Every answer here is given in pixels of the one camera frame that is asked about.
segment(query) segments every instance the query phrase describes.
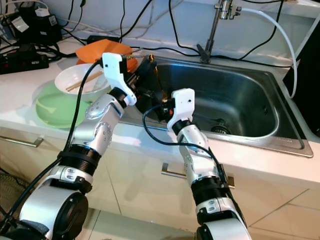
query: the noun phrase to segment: stainless steel sink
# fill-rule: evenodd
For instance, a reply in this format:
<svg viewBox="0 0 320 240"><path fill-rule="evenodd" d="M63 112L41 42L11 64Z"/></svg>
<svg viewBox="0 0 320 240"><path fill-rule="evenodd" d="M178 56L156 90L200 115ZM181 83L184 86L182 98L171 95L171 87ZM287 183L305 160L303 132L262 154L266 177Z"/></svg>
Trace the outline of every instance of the stainless steel sink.
<svg viewBox="0 0 320 240"><path fill-rule="evenodd" d="M195 90L193 122L208 138L312 157L313 152L275 80L269 72L203 65L156 57L163 88L171 94L181 88ZM162 98L154 74L142 84ZM122 121L142 125L142 113L151 108L143 96L126 109ZM149 127L166 130L155 113Z"/></svg>

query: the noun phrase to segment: countertop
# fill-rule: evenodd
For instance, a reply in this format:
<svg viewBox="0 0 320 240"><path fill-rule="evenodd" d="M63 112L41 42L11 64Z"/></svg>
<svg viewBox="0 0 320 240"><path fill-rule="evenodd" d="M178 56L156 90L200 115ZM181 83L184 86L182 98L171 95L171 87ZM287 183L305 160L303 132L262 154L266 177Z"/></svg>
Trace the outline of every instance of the countertop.
<svg viewBox="0 0 320 240"><path fill-rule="evenodd" d="M59 46L64 53L74 52L80 47L72 40L65 40ZM197 60L195 57L182 57L168 52L157 52L156 55L181 60ZM284 89L281 80L286 74L286 70L283 68L222 59L213 59L211 63L271 72L281 89ZM44 136L44 138L47 136L66 139L68 135L66 129L45 125L38 119L35 110L35 101L39 92L48 82L55 79L61 72L63 64L64 60L61 60L51 63L47 69L0 75L0 127L31 132ZM294 102L290 99L288 102L306 133L306 123L299 115L299 111L295 109ZM176 140L175 136L167 131L154 129L153 133L164 141ZM309 189L320 189L320 143L313 141L312 136L309 138L307 135L307 138L313 151L312 158L214 139L210 139L209 144L217 159L224 164L229 173L253 176ZM149 156L160 156L159 158L168 162L183 163L178 147L164 146L152 141L141 126L119 123L114 129L110 148Z"/></svg>

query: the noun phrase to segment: faucet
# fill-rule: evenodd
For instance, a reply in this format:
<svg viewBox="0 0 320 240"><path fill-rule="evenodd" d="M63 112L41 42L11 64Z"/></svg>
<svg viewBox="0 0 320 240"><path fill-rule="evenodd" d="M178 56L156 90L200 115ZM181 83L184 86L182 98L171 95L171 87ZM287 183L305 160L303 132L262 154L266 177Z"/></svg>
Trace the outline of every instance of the faucet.
<svg viewBox="0 0 320 240"><path fill-rule="evenodd" d="M211 51L214 46L214 36L218 26L219 19L221 20L233 20L235 16L240 15L241 7L232 4L233 0L219 0L217 4L214 5L216 9L213 24L210 32L209 39L206 42L205 49L200 44L196 47L200 53L200 62L204 64L210 63Z"/></svg>

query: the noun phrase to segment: white bowl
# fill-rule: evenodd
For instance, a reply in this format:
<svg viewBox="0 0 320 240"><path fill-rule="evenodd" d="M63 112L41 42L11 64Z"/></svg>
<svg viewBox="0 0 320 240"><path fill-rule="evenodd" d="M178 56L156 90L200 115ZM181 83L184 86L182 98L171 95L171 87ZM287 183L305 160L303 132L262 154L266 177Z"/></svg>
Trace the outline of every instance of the white bowl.
<svg viewBox="0 0 320 240"><path fill-rule="evenodd" d="M88 71L91 65L92 65L91 63L84 63L84 64L71 66L63 70L62 72L59 73L59 75L54 80L54 84L56 88L59 89L64 94L76 98L78 96L79 87L71 91L67 91L66 88L70 87L71 85L79 81L82 81L82 79L84 78L86 72ZM90 75L98 71L103 72L103 69L99 65L97 65L91 71ZM102 96L105 93L108 93L110 90L111 90L111 87L108 81L106 80L105 75L101 74L95 79L84 84L81 100L85 102L94 102L100 96Z"/></svg>

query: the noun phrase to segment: drawer handle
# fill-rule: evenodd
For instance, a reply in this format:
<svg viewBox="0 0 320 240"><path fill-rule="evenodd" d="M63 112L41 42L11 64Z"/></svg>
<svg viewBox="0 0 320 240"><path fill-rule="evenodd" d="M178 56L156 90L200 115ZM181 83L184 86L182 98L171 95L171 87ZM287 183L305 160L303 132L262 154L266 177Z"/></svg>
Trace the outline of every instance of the drawer handle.
<svg viewBox="0 0 320 240"><path fill-rule="evenodd" d="M29 141L22 141L22 140L18 140L18 139L6 137L6 136L0 136L0 140L4 140L4 141L15 143L15 144L21 144L21 145L25 145L33 148L39 147L39 145L44 141L42 137L38 137L34 142L29 142Z"/></svg>
<svg viewBox="0 0 320 240"><path fill-rule="evenodd" d="M185 174L177 173L177 172L173 172L173 171L168 171L168 166L169 166L169 164L166 163L166 162L164 162L162 164L161 174L168 175L168 176L171 176L171 177L180 178L180 179L187 179L187 176ZM229 188L231 188L231 189L235 189L236 188L235 178L234 177L228 176L228 183L229 183Z"/></svg>

